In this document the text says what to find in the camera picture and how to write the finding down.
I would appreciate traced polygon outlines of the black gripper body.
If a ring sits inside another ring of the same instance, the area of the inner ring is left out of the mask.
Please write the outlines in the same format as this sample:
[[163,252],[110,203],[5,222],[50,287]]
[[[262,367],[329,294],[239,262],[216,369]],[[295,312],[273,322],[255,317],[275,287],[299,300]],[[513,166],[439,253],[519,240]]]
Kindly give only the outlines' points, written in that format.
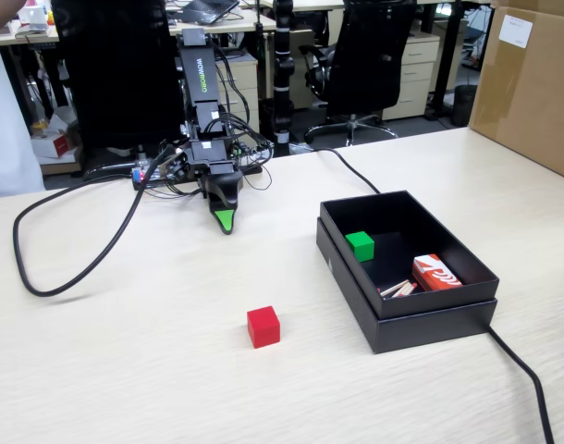
[[185,149],[185,178],[236,177],[235,163],[227,156],[224,140],[195,141]]

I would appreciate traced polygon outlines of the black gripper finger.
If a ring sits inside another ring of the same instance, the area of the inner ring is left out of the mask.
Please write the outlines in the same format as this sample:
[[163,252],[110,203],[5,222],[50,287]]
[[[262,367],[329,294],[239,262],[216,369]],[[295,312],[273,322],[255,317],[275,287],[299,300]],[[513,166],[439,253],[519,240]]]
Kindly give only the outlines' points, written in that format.
[[211,207],[237,207],[243,176],[240,171],[211,175],[209,177],[209,205]]
[[[206,183],[206,195],[209,204],[209,181]],[[221,231],[230,235],[234,228],[234,218],[238,207],[211,207],[209,211],[215,218]]]

